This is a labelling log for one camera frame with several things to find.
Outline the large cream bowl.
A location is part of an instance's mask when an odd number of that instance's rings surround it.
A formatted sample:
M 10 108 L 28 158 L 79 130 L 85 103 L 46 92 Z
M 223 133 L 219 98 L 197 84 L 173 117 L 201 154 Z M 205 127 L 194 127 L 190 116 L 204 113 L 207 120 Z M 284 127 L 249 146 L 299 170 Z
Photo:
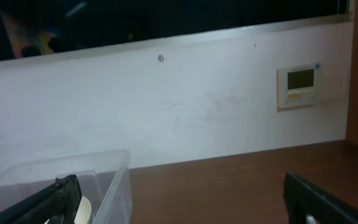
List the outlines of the large cream bowl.
M 80 205 L 78 207 L 74 224 L 92 224 L 93 223 L 93 211 L 91 202 L 84 196 L 81 198 Z

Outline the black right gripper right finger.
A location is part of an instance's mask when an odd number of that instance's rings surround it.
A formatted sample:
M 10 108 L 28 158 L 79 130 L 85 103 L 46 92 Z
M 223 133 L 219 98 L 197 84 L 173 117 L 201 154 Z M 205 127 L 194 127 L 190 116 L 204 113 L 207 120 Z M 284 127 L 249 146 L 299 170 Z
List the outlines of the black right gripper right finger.
M 300 175 L 287 173 L 283 186 L 289 224 L 358 224 L 358 209 Z

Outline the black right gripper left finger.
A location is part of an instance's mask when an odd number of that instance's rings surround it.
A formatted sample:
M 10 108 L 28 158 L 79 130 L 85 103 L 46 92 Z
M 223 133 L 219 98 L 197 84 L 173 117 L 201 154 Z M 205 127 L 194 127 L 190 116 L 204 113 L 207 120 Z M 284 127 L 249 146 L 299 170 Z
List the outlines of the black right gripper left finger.
M 0 224 L 74 224 L 81 198 L 76 175 L 56 178 L 53 184 L 0 212 Z

